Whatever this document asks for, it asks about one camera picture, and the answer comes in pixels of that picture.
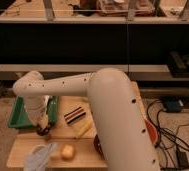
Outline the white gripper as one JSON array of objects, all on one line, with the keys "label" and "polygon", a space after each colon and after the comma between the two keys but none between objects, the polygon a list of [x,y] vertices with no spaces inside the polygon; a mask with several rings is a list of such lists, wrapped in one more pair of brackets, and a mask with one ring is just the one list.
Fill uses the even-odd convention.
[{"label": "white gripper", "polygon": [[47,106],[42,105],[29,105],[27,107],[27,114],[29,120],[34,126],[40,126],[42,129],[48,125]]}]

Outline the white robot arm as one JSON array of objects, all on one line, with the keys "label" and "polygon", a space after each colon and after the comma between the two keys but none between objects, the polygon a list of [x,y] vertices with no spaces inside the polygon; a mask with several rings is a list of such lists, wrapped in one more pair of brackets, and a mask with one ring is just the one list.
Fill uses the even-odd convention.
[{"label": "white robot arm", "polygon": [[44,99],[50,96],[88,98],[108,171],[160,171],[159,160],[140,113],[129,77],[116,68],[46,80],[31,71],[13,85],[39,135],[48,132]]}]

